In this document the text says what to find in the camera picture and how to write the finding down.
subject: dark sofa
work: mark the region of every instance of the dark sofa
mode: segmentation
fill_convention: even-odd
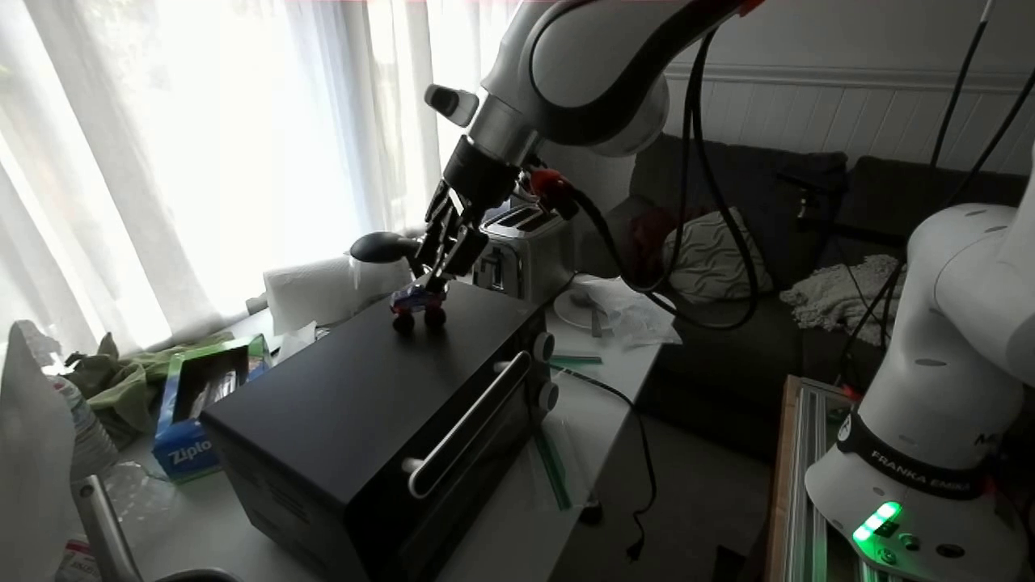
[[[665,233],[680,223],[680,151],[680,138],[670,136],[640,151],[629,202],[610,214],[629,266],[643,269]],[[665,350],[640,410],[757,458],[776,452],[785,376],[822,380],[844,376],[866,385],[879,365],[879,350],[866,342],[855,342],[844,365],[848,332],[800,330],[776,294],[819,266],[862,263],[872,251],[903,254],[910,233],[946,204],[1015,204],[1026,188],[1021,179],[999,175],[963,188],[957,170],[882,158],[862,158],[848,167],[837,151],[800,155],[716,143],[710,158],[772,274],[772,292],[740,330],[676,322],[684,347]],[[694,151],[686,210],[697,216],[712,207]],[[680,294],[674,302],[684,315],[712,322],[743,309],[735,302],[706,308],[688,308]]]

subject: white table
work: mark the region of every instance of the white table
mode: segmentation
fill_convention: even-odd
[[[558,337],[558,354],[597,354],[603,365],[582,365],[582,371],[610,380],[630,401],[640,396],[665,347],[665,339],[623,347],[618,339],[598,339],[563,322],[550,322],[550,330]],[[527,445],[453,549],[439,578],[550,578],[580,512],[605,469],[618,430],[629,421],[629,403],[614,396],[561,371],[554,380],[561,401],[543,427],[561,455],[572,505],[561,508],[536,445]],[[163,469],[144,445],[117,466],[109,486],[109,498],[145,578],[197,565],[224,570],[249,582],[313,578],[249,524],[224,473],[176,486],[163,479]]]

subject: white curtain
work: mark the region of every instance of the white curtain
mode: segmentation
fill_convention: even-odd
[[[418,227],[518,0],[0,0],[0,330],[148,347]]]

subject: black device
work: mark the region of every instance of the black device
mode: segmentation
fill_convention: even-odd
[[[249,519],[326,578],[430,578],[554,406],[543,315],[450,304],[401,337],[383,302],[200,418]]]

